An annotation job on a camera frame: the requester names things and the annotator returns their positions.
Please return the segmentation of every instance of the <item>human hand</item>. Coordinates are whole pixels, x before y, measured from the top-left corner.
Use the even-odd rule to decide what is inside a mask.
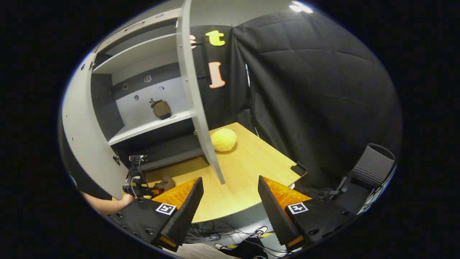
[[[124,194],[123,198],[121,199],[121,202],[124,206],[127,206],[133,201],[134,201],[134,197],[131,194]]]

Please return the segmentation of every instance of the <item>shoe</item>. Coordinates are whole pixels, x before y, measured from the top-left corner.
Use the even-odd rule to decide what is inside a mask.
[[[218,250],[232,250],[232,248],[222,243],[214,243],[214,247],[217,248]]]
[[[262,226],[258,229],[256,229],[256,231],[254,231],[254,233],[252,234],[252,236],[255,236],[257,238],[260,238],[263,234],[265,234],[265,232],[267,232],[268,230],[268,227],[266,226]]]

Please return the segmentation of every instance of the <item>yellow sponge ball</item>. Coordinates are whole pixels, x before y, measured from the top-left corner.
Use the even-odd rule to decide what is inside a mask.
[[[219,129],[211,135],[215,151],[230,151],[236,144],[236,133],[231,129]]]

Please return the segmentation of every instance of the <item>open cabinet door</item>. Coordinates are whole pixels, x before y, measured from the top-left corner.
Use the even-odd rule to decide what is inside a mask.
[[[191,0],[185,0],[179,12],[177,27],[177,52],[179,59],[179,69],[184,86],[185,98],[190,108],[193,125],[200,141],[201,148],[208,163],[216,173],[221,184],[225,183],[224,176],[220,170],[216,153],[211,143],[209,128],[201,102],[200,89],[196,78],[195,63],[190,43],[190,5]]]
[[[69,82],[62,106],[62,121],[70,149],[88,176],[103,190],[117,199],[122,198],[128,169],[118,165],[114,151],[107,143],[96,119],[91,99],[91,62],[95,53],[88,54]]]

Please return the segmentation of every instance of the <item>brown cloth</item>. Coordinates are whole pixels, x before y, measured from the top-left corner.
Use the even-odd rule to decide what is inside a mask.
[[[162,189],[163,192],[166,192],[176,186],[176,183],[171,178],[171,176],[165,176],[161,179],[161,182],[155,183],[153,186],[154,189]]]

